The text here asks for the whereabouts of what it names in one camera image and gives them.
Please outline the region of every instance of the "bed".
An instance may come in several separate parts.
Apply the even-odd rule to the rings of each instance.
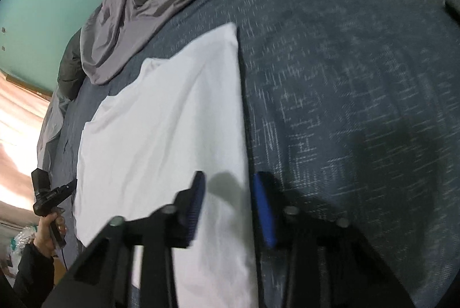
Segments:
[[[416,306],[434,307],[460,268],[460,28],[442,0],[196,0],[106,85],[67,109],[53,186],[76,176],[80,136],[147,57],[170,58],[238,26],[250,174],[323,219],[346,216]],[[81,250],[71,199],[67,265]],[[285,260],[257,248],[261,299],[281,306]]]

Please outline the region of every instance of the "plastic bag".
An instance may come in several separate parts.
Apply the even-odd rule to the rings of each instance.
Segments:
[[[10,268],[13,274],[18,274],[18,266],[21,261],[22,251],[24,250],[26,244],[30,243],[35,238],[35,233],[37,232],[37,227],[28,226],[20,231],[13,239],[11,239],[10,244],[10,259],[12,263],[12,268]]]

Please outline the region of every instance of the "blue gripper pad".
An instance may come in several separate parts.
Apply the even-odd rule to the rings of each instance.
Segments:
[[[206,178],[203,172],[197,171],[193,178],[190,188],[191,198],[190,204],[186,212],[187,221],[187,242],[191,242],[195,237],[196,227],[203,204],[204,194],[206,190]]]
[[[254,175],[253,193],[265,244],[269,248],[274,248],[278,244],[277,220],[276,215],[273,213],[273,209],[270,205],[267,192],[265,191],[265,177],[266,175],[262,172],[258,172]]]

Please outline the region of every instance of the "white t-shirt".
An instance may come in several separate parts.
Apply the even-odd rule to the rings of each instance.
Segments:
[[[230,23],[169,60],[146,59],[81,136],[74,216],[85,246],[110,218],[147,217],[187,189],[196,170],[206,174],[195,241],[174,250],[181,307],[258,305],[237,55]]]

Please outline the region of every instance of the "gray jacket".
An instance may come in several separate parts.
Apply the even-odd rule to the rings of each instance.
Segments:
[[[110,81],[178,11],[193,0],[103,0],[81,30],[83,70]]]

